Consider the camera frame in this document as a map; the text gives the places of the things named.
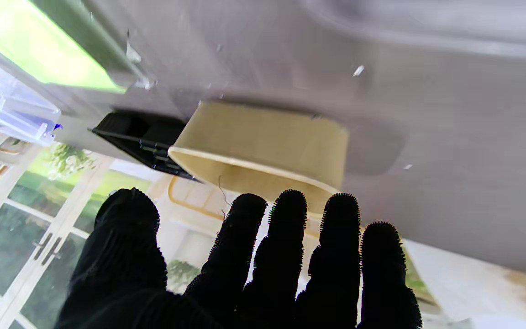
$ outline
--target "black glove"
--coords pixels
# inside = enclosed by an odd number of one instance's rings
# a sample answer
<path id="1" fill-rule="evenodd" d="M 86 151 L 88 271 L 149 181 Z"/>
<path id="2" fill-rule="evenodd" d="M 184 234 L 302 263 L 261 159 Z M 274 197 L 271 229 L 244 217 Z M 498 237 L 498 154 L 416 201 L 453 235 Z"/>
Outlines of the black glove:
<path id="1" fill-rule="evenodd" d="M 283 192 L 257 249 L 267 203 L 239 196 L 208 261 L 183 296 L 165 290 L 157 248 L 157 210 L 142 192 L 119 190 L 105 201 L 86 241 L 57 328 L 335 328 L 353 329 L 360 282 L 359 208 L 354 196 L 332 196 L 305 291 L 295 298 L 303 255 L 305 198 Z M 416 329 L 421 317 L 405 287 L 405 258 L 388 223 L 363 234 L 362 329 Z"/>

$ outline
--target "green foliage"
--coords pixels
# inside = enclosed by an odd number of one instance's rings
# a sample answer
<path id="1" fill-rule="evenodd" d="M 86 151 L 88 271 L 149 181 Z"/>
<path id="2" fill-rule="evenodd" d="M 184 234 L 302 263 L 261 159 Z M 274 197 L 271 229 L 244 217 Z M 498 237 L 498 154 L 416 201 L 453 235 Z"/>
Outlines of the green foliage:
<path id="1" fill-rule="evenodd" d="M 49 149 L 48 164 L 52 180 L 68 177 L 84 169 L 94 169 L 95 162 L 84 150 L 72 145 L 58 143 Z"/>
<path id="2" fill-rule="evenodd" d="M 168 263 L 168 289 L 175 293 L 184 293 L 199 273 L 197 267 L 181 260 L 172 260 Z"/>

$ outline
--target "white door frame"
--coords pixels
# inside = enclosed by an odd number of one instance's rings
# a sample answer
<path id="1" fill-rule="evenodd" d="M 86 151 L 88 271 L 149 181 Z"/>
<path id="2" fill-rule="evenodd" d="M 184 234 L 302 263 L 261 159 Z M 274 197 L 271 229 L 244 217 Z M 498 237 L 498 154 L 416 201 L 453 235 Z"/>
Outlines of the white door frame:
<path id="1" fill-rule="evenodd" d="M 109 170 L 114 160 L 100 154 L 93 154 L 91 157 L 96 160 L 96 167 L 88 170 L 80 177 L 60 211 L 54 217 L 5 198 L 4 203 L 44 219 L 50 222 L 50 226 L 39 243 L 41 248 L 34 249 L 29 260 L 15 277 L 12 285 L 2 296 L 0 302 L 0 329 L 7 329 L 13 323 L 13 320 L 17 320 L 20 325 L 27 329 L 35 328 L 25 316 L 21 315 L 21 308 L 27 302 L 48 265 L 57 256 L 57 252 L 66 241 L 71 227 L 79 218 L 82 209 L 100 185 L 105 172 Z"/>

